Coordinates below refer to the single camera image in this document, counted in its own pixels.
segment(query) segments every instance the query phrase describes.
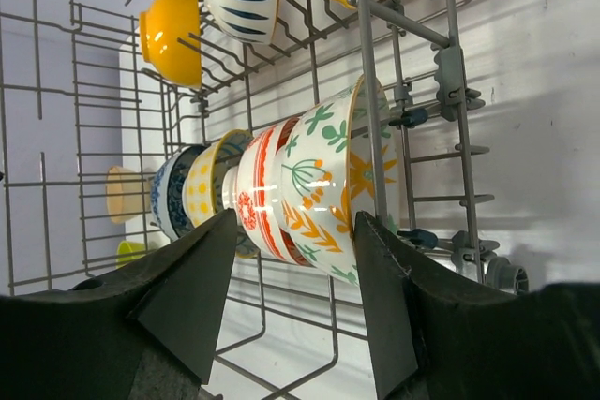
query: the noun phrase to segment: blue floral bowl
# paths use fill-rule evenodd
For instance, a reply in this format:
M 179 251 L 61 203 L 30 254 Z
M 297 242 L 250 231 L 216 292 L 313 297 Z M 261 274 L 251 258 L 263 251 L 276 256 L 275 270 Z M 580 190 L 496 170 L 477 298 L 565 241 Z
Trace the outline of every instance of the blue floral bowl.
M 175 241 L 194 230 L 183 204 L 184 182 L 195 159 L 206 147 L 190 145 L 163 164 L 152 183 L 152 214 L 169 239 Z

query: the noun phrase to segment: gray wire rack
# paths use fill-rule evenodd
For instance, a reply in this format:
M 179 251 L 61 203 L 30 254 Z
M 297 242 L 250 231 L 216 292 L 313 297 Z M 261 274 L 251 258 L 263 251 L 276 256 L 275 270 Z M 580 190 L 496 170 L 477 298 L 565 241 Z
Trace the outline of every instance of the gray wire rack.
M 127 7 L 133 0 L 125 0 L 124 4 Z M 6 198 L 6 218 L 7 218 L 7 260 L 8 260 L 8 288 L 11 295 L 15 295 L 15 288 L 27 284 L 34 284 L 43 281 L 47 284 L 48 289 L 53 288 L 53 281 L 59 278 L 73 276 L 74 274 L 85 274 L 94 276 L 114 268 L 115 256 L 95 258 L 89 248 L 95 243 L 102 243 L 111 239 L 121 239 L 130 236 L 139 236 L 144 239 L 146 248 L 148 248 L 148 239 L 153 233 L 158 232 L 158 227 L 155 224 L 143 220 L 142 229 L 136 232 L 124 233 L 119 229 L 118 232 L 109 235 L 94 236 L 90 235 L 88 225 L 94 220 L 107 220 L 108 215 L 90 215 L 88 213 L 88 201 L 90 199 L 103 198 L 106 196 L 103 192 L 98 192 L 98 187 L 102 188 L 105 184 L 105 173 L 96 173 L 86 171 L 86 165 L 90 160 L 101 160 L 107 156 L 134 156 L 139 161 L 138 173 L 140 180 L 147 179 L 153 176 L 152 172 L 144 169 L 144 159 L 147 157 L 157 157 L 166 159 L 173 153 L 177 152 L 182 146 L 186 145 L 183 142 L 182 123 L 184 121 L 195 121 L 201 124 L 202 140 L 204 143 L 209 143 L 210 140 L 206 136 L 206 126 L 210 121 L 210 115 L 220 110 L 224 110 L 241 102 L 246 102 L 247 129 L 249 131 L 258 130 L 266 126 L 270 126 L 277 121 L 265 124 L 255 124 L 252 115 L 252 98 L 262 92 L 277 87 L 279 84 L 286 81 L 291 81 L 299 77 L 310 75 L 312 80 L 314 103 L 319 103 L 321 99 L 319 91 L 319 69 L 326 67 L 344 57 L 351 54 L 361 52 L 363 56 L 364 72 L 366 75 L 367 92 L 369 96 L 375 93 L 375 60 L 374 48 L 382 44 L 391 45 L 394 52 L 396 81 L 385 86 L 386 89 L 393 89 L 394 100 L 396 101 L 395 116 L 400 120 L 404 115 L 411 111 L 427 111 L 430 119 L 441 117 L 444 120 L 455 122 L 459 135 L 459 143 L 456 146 L 456 151 L 441 155 L 430 155 L 413 157 L 411 155 L 411 131 L 403 126 L 401 128 L 402 135 L 402 151 L 405 166 L 406 176 L 406 197 L 408 203 L 408 218 L 409 228 L 416 229 L 418 220 L 415 214 L 414 205 L 418 202 L 436 202 L 436 201 L 458 201 L 465 208 L 467 217 L 467 229 L 462 233 L 462 240 L 441 239 L 438 243 L 438 248 L 429 249 L 427 252 L 431 256 L 453 258 L 453 262 L 457 266 L 457 270 L 466 276 L 484 282 L 485 258 L 484 254 L 493 251 L 497 247 L 497 243 L 491 241 L 481 242 L 478 237 L 476 204 L 492 200 L 490 195 L 477 195 L 473 187 L 473 170 L 472 156 L 484 154 L 488 151 L 485 147 L 471 145 L 469 137 L 469 126 L 467 120 L 467 112 L 471 109 L 477 109 L 483 106 L 484 102 L 478 97 L 480 93 L 467 87 L 466 75 L 464 73 L 463 56 L 460 49 L 457 10 L 459 7 L 467 5 L 472 0 L 445 0 L 446 7 L 428 14 L 426 17 L 418 21 L 412 20 L 404 15 L 403 0 L 350 0 L 352 4 L 357 6 L 356 11 L 349 11 L 346 16 L 341 17 L 334 12 L 334 8 L 329 0 L 281 0 L 289 7 L 295 9 L 301 15 L 306 28 L 302 36 L 298 36 L 283 19 L 278 18 L 279 28 L 282 30 L 283 40 L 276 44 L 271 44 L 266 48 L 258 48 L 250 44 L 244 44 L 242 51 L 239 53 L 231 52 L 230 50 L 216 44 L 214 41 L 209 41 L 203 38 L 204 32 L 213 29 L 218 32 L 218 26 L 214 22 L 210 13 L 201 7 L 202 28 L 197 35 L 190 34 L 187 37 L 180 37 L 181 45 L 187 46 L 196 52 L 199 52 L 204 61 L 209 61 L 212 66 L 204 67 L 204 81 L 202 88 L 196 91 L 180 89 L 166 81 L 159 74 L 149 69 L 138 68 L 138 57 L 141 55 L 139 51 L 138 34 L 136 30 L 137 13 L 122 14 L 108 10 L 97 5 L 92 5 L 89 0 L 69 0 L 71 6 L 71 27 L 65 27 L 58 23 L 42 21 L 38 18 L 37 0 L 32 0 L 31 17 L 17 16 L 6 12 L 0 12 L 0 31 L 2 30 L 2 20 L 10 19 L 23 23 L 30 23 L 34 26 L 34 40 L 36 42 L 36 71 L 37 82 L 35 85 L 10 85 L 4 83 L 2 63 L 6 64 L 2 59 L 2 39 L 0 34 L 0 117 L 2 119 L 3 130 L 3 163 L 4 163 L 4 189 Z M 318 27 L 313 21 L 313 13 L 316 8 L 321 8 L 322 12 L 328 18 L 329 23 L 325 26 Z M 371 31 L 372 16 L 382 19 L 389 24 L 389 32 L 373 38 Z M 447 36 L 441 35 L 426 26 L 426 23 L 436 18 L 446 17 L 449 33 Z M 104 20 L 110 18 L 112 22 L 118 21 L 123 25 L 114 27 L 107 25 Z M 327 39 L 333 34 L 343 33 L 344 29 L 354 26 L 358 22 L 361 33 L 361 44 L 355 48 L 326 58 L 317 58 L 317 44 L 322 39 Z M 39 68 L 39 49 L 38 49 L 38 28 L 52 27 L 60 30 L 62 33 L 70 36 L 72 60 L 73 60 L 73 91 L 64 91 L 45 88 L 40 81 Z M 401 64 L 401 49 L 400 38 L 406 33 L 415 34 L 432 43 L 434 61 L 437 65 L 437 70 L 429 71 L 415 77 L 406 78 L 403 75 Z M 122 55 L 131 58 L 131 69 L 104 67 L 96 63 L 84 61 L 81 58 L 82 49 L 98 48 L 117 50 Z M 295 70 L 293 73 L 280 77 L 276 82 L 267 84 L 258 89 L 252 90 L 250 80 L 254 74 L 262 71 L 271 70 L 280 60 L 290 58 L 297 52 L 308 52 L 311 65 Z M 222 60 L 227 58 L 227 65 L 222 63 Z M 133 88 L 124 88 L 119 84 L 115 85 L 98 85 L 85 80 L 82 77 L 82 67 L 95 67 L 107 70 L 118 69 L 120 73 L 127 73 L 134 80 Z M 154 83 L 153 89 L 142 89 L 139 87 L 139 80 L 145 78 L 146 81 L 151 80 Z M 434 78 L 440 85 L 436 99 L 426 103 L 415 104 L 410 94 L 412 83 Z M 216 93 L 227 90 L 237 82 L 244 84 L 244 94 L 239 97 L 230 99 L 215 108 L 211 107 L 211 96 Z M 95 94 L 97 89 L 114 90 L 114 96 L 105 96 Z M 43 116 L 42 102 L 47 94 L 58 94 L 62 96 L 72 97 L 75 109 L 75 127 L 77 129 L 77 160 L 78 173 L 75 181 L 50 181 L 46 178 L 46 160 L 45 155 L 40 155 L 41 179 L 34 183 L 19 183 L 13 181 L 10 177 L 10 166 L 8 161 L 8 139 L 5 100 L 11 91 L 30 91 L 37 94 L 37 110 L 38 118 L 41 120 Z M 150 109 L 144 106 L 145 96 L 156 96 L 159 98 L 160 108 Z M 191 102 L 196 105 L 196 112 L 193 114 L 182 114 L 182 105 L 184 101 Z M 133 126 L 105 126 L 103 124 L 89 123 L 81 120 L 84 111 L 90 110 L 118 110 L 131 111 L 135 117 Z M 379 128 L 380 120 L 377 108 L 369 110 L 369 128 Z M 152 115 L 162 123 L 161 127 L 144 126 L 143 116 Z M 88 128 L 101 128 L 104 130 L 112 130 L 113 132 L 122 132 L 128 130 L 131 132 L 132 139 L 136 142 L 137 151 L 133 153 L 121 153 L 117 155 L 98 154 L 89 151 L 85 148 L 82 135 Z M 144 150 L 143 132 L 153 131 L 161 134 L 164 142 L 163 152 L 151 153 Z M 386 217 L 386 201 L 385 188 L 383 182 L 383 162 L 382 162 L 382 145 L 378 133 L 369 134 L 371 137 L 373 149 L 373 167 L 375 173 L 375 198 L 376 198 L 376 213 L 378 216 Z M 426 161 L 435 161 L 447 158 L 458 158 L 462 165 L 462 178 L 464 192 L 456 196 L 447 197 L 417 197 L 413 190 L 412 165 Z M 79 188 L 79 199 L 81 208 L 81 236 L 82 236 L 82 267 L 69 273 L 57 273 L 53 271 L 51 253 L 58 251 L 51 248 L 48 238 L 48 190 L 53 186 L 74 185 Z M 46 275 L 35 279 L 17 280 L 14 275 L 13 268 L 13 246 L 11 241 L 11 203 L 10 193 L 18 188 L 34 188 L 40 189 L 44 199 L 44 217 L 45 224 L 45 259 L 46 259 Z M 344 330 L 338 326 L 337 306 L 344 304 L 345 306 L 360 309 L 362 306 L 359 303 L 342 301 L 336 298 L 334 292 L 334 283 L 332 278 L 328 278 L 327 286 L 329 295 L 317 295 L 308 291 L 298 289 L 290 289 L 276 284 L 268 284 L 263 279 L 263 268 L 270 267 L 272 264 L 281 264 L 281 262 L 261 257 L 260 255 L 254 260 L 257 279 L 249 280 L 242 277 L 233 277 L 236 282 L 248 284 L 249 287 L 258 289 L 258 302 L 250 302 L 248 300 L 237 298 L 230 295 L 230 302 L 237 302 L 253 308 L 257 308 L 261 312 L 261 329 L 258 333 L 249 336 L 237 343 L 233 343 L 226 348 L 221 348 L 217 351 L 216 361 L 231 368 L 242 376 L 258 383 L 271 392 L 265 398 L 297 398 L 291 391 L 299 386 L 311 381 L 315 377 L 323 374 L 338 361 L 338 336 L 344 334 L 356 339 L 367 340 L 367 337 L 349 330 Z M 278 308 L 276 305 L 269 304 L 265 300 L 265 291 L 284 292 L 302 298 L 309 298 L 315 301 L 324 302 L 329 305 L 330 320 L 329 323 L 320 323 L 315 320 L 302 317 L 300 314 L 290 314 Z M 331 332 L 332 342 L 332 358 L 325 365 L 316 368 L 311 373 L 304 375 L 286 386 L 276 386 L 267 379 L 258 377 L 247 369 L 228 360 L 225 355 L 242 346 L 249 345 L 261 339 L 266 332 L 267 317 L 269 315 L 279 315 L 287 319 L 300 321 L 307 325 L 325 329 Z

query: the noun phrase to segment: red and white bowl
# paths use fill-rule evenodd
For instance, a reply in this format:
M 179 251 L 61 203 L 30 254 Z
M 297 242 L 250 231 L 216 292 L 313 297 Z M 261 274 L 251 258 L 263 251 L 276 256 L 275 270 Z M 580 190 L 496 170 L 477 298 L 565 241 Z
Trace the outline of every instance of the red and white bowl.
M 236 211 L 250 240 L 261 251 L 282 261 L 308 266 L 290 235 L 279 227 L 274 207 L 280 203 L 280 167 L 275 155 L 286 145 L 297 118 L 272 126 L 254 139 L 240 161 L 236 181 Z

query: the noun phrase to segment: red flower pattern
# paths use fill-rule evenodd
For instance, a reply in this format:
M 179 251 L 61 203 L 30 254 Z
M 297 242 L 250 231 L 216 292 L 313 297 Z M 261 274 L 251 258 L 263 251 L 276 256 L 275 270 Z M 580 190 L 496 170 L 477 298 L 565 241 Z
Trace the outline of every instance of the red flower pattern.
M 240 193 L 237 198 L 237 213 L 244 222 L 244 227 L 249 230 L 256 229 L 256 212 L 254 211 L 252 199 L 246 192 Z

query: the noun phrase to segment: yellow-green cup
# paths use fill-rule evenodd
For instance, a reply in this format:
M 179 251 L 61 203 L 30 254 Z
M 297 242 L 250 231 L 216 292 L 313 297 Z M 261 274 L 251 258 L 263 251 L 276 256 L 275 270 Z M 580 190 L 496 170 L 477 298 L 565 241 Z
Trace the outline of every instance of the yellow-green cup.
M 119 258 L 116 260 L 116 268 L 120 269 L 126 264 L 135 259 L 143 257 L 143 254 L 131 255 L 145 251 L 146 246 L 143 243 L 132 243 L 131 241 L 123 241 L 116 249 L 116 254 Z

